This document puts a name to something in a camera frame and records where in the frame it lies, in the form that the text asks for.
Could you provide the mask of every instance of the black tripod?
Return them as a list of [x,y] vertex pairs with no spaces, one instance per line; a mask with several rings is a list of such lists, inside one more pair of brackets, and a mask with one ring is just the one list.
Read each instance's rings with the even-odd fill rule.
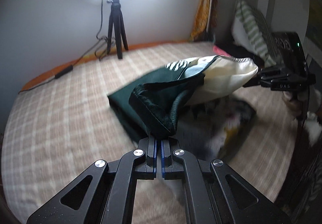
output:
[[126,41],[120,0],[112,0],[108,2],[111,3],[111,14],[109,16],[109,23],[108,23],[107,52],[110,52],[111,50],[112,32],[113,32],[113,24],[114,24],[116,51],[118,54],[118,58],[123,59],[121,37],[123,40],[123,45],[125,50],[128,50],[128,42]]

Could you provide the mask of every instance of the green and white striped fabric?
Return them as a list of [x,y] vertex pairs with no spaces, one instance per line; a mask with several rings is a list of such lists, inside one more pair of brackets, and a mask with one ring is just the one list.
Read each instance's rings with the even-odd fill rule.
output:
[[245,0],[236,1],[235,17],[243,24],[253,53],[265,61],[265,66],[281,62],[275,41],[266,24],[263,14],[247,4]]

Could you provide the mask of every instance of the bed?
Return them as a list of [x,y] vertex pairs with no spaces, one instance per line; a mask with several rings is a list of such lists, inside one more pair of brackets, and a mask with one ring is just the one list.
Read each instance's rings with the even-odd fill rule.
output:
[[[111,55],[74,68],[59,80],[19,94],[4,133],[1,171],[6,201],[21,223],[97,159],[113,161],[135,147],[107,94],[161,65],[213,55],[213,44],[163,44]],[[235,93],[257,119],[229,165],[268,199],[283,185],[297,123],[280,92],[261,87]],[[159,180],[139,181],[132,223],[185,223],[184,208]]]

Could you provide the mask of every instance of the dark green garment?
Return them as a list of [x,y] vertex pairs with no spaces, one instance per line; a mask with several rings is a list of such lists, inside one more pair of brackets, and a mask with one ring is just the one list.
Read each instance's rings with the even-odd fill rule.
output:
[[178,112],[197,87],[203,85],[206,70],[185,78],[187,63],[177,62],[152,71],[108,96],[109,104],[120,123],[136,142],[151,133],[158,139],[176,133]]

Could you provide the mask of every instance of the checkered bedsheet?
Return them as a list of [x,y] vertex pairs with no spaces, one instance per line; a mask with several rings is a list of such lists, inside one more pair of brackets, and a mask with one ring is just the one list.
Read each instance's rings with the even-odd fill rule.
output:
[[[109,56],[25,92],[15,100],[4,134],[1,169],[4,193],[14,215],[30,214],[97,159],[113,161],[134,149],[109,108],[110,94],[172,61],[212,55],[212,44],[164,44]],[[230,166],[274,201],[294,149],[296,122],[278,92],[260,87],[235,92],[256,110],[258,122]],[[139,181],[132,223],[185,223],[184,209],[170,190]]]

